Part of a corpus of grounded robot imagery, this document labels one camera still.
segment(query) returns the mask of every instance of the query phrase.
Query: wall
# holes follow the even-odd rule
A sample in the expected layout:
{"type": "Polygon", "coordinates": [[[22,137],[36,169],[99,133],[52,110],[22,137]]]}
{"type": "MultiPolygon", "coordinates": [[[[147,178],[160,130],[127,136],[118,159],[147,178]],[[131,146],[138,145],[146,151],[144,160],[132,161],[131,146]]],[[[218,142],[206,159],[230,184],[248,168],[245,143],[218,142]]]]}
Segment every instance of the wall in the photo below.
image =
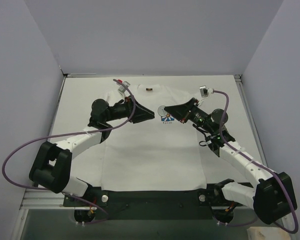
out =
{"type": "Polygon", "coordinates": [[[283,0],[25,0],[67,74],[241,74],[283,0]]]}
{"type": "Polygon", "coordinates": [[[243,74],[268,165],[287,172],[300,224],[300,0],[285,0],[243,74]]]}
{"type": "MultiPolygon", "coordinates": [[[[24,194],[2,177],[1,165],[13,149],[47,134],[62,79],[24,1],[0,0],[0,240],[10,238],[24,194]]],[[[29,146],[8,163],[13,180],[29,184],[38,146],[29,146]]]]}

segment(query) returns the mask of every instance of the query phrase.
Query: bolt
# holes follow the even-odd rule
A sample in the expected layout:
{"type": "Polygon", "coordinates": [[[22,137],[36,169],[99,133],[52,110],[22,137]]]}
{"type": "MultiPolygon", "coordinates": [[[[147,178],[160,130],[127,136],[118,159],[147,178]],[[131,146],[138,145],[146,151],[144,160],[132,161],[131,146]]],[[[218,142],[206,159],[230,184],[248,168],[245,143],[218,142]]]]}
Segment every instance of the bolt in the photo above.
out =
{"type": "Polygon", "coordinates": [[[103,196],[101,197],[101,201],[102,201],[103,203],[108,202],[108,199],[109,199],[109,197],[108,197],[107,195],[103,195],[103,196]]]}
{"type": "Polygon", "coordinates": [[[199,201],[200,201],[200,202],[206,201],[206,196],[203,195],[203,194],[201,194],[201,195],[199,196],[199,201]]]}

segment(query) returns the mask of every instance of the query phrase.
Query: blue logo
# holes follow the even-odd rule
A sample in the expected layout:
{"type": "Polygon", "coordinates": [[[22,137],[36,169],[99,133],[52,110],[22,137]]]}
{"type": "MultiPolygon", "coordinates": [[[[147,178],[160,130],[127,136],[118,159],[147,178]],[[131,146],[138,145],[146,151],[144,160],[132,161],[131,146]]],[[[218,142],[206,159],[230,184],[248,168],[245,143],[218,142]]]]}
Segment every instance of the blue logo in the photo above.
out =
{"type": "Polygon", "coordinates": [[[165,110],[165,107],[166,106],[160,106],[158,108],[158,114],[160,115],[161,117],[161,122],[171,122],[171,121],[174,121],[175,118],[170,115],[166,110],[165,110]]]}

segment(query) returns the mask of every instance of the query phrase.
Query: robotic arm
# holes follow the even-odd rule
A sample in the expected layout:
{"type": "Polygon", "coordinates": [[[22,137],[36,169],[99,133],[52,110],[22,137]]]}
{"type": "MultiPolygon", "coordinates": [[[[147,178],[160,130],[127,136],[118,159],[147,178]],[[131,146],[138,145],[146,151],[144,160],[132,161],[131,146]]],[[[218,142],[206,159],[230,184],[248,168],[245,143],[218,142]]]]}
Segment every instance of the robotic arm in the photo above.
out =
{"type": "MultiPolygon", "coordinates": [[[[239,154],[241,152],[253,160],[253,157],[245,152],[244,148],[239,145],[224,126],[228,121],[227,114],[225,114],[225,118],[221,122],[224,110],[215,109],[212,113],[207,114],[199,108],[202,100],[209,93],[213,93],[213,89],[202,87],[200,91],[202,96],[200,101],[192,98],[181,105],[166,106],[164,110],[183,124],[189,120],[193,122],[193,127],[205,135],[205,141],[210,150],[230,163],[252,185],[252,187],[248,187],[236,183],[232,179],[226,179],[214,186],[214,198],[221,201],[233,201],[247,206],[253,209],[257,216],[266,224],[271,224],[289,214],[291,210],[287,199],[276,179],[264,169],[267,167],[258,167],[252,164],[252,161],[239,154]],[[220,125],[223,125],[221,133],[225,140],[238,151],[234,151],[225,144],[220,135],[220,125]]],[[[291,178],[285,172],[279,173],[277,176],[287,190],[293,208],[296,210],[297,202],[291,178]]]]}
{"type": "MultiPolygon", "coordinates": [[[[92,103],[92,111],[87,127],[82,131],[86,134],[74,135],[65,140],[51,143],[44,142],[37,153],[29,178],[35,183],[44,186],[54,193],[69,193],[78,197],[85,195],[88,183],[70,176],[72,160],[88,148],[101,144],[110,133],[112,126],[108,122],[128,118],[133,111],[132,97],[125,97],[122,87],[119,92],[124,97],[113,106],[103,99],[97,99],[92,103]],[[89,133],[93,130],[104,130],[103,132],[89,133]]],[[[130,119],[133,124],[141,123],[155,118],[155,113],[135,101],[135,112],[130,119]]]]}

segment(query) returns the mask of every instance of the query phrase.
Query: gray floor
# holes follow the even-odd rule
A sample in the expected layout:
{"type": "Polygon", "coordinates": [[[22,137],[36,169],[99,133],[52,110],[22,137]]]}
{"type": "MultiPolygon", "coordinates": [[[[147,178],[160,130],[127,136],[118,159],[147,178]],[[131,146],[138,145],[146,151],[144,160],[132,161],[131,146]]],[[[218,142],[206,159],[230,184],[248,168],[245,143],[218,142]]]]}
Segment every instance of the gray floor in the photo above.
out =
{"type": "MultiPolygon", "coordinates": [[[[217,226],[214,220],[109,220],[85,227],[71,222],[72,210],[30,210],[23,240],[247,240],[247,227],[217,226]]],[[[237,209],[233,223],[254,218],[252,210],[237,209]]],[[[264,226],[257,221],[253,226],[264,226]]]]}

